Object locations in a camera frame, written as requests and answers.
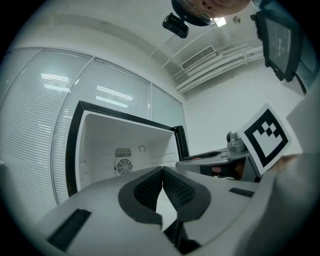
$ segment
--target white marker card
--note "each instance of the white marker card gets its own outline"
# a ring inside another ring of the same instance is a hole
[[[281,158],[292,142],[284,124],[269,104],[265,104],[237,133],[261,175]]]

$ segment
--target black rectangular slot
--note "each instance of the black rectangular slot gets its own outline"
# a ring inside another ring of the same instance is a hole
[[[47,241],[58,249],[65,251],[86,223],[90,214],[91,212],[87,210],[75,210]]]

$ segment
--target rectangular vent grille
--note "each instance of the rectangular vent grille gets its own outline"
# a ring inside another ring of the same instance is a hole
[[[183,70],[186,70],[190,68],[192,65],[196,64],[197,62],[201,61],[205,57],[209,56],[210,54],[213,54],[215,52],[214,48],[210,45],[209,47],[203,49],[196,55],[189,58],[187,61],[181,64],[181,67]]]
[[[117,147],[114,151],[114,156],[116,158],[129,158],[131,157],[131,149]]]

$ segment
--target person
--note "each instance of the person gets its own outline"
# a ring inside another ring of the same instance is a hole
[[[235,14],[251,0],[171,0],[176,14],[185,22],[203,27],[214,24],[215,18]]]

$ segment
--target white wall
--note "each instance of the white wall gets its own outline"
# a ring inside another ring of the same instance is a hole
[[[11,49],[46,47],[71,50],[92,55],[125,68],[152,82],[184,103],[175,89],[174,81],[148,54],[113,35],[73,25],[33,25],[24,28],[11,45]]]
[[[187,100],[185,115],[190,154],[225,148],[227,133],[241,128],[265,103],[279,115],[292,138],[285,154],[301,153],[296,135],[286,120],[301,99],[302,96],[281,84],[271,68],[257,61],[230,80],[209,86]]]

